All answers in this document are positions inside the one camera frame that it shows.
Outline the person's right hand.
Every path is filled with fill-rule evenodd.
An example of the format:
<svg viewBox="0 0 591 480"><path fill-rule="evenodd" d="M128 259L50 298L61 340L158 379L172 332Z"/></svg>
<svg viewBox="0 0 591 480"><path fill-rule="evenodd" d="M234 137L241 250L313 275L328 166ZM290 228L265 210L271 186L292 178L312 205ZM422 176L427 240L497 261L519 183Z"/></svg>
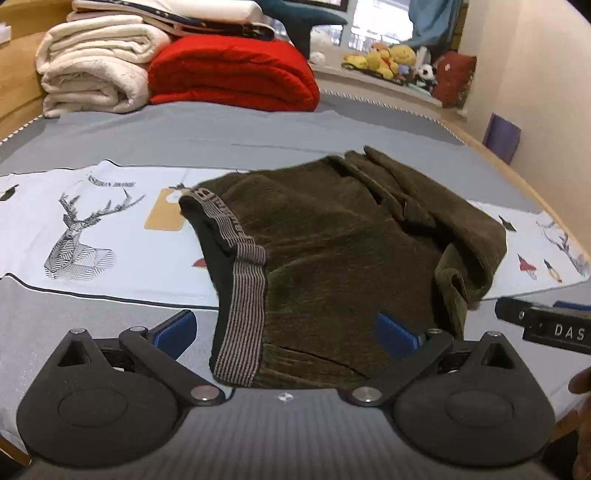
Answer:
<svg viewBox="0 0 591 480"><path fill-rule="evenodd" d="M591 367L576 374L568 384L568 390L574 395L585 395L585 401L581 407L582 417L590 416L590 391L591 391Z"/></svg>

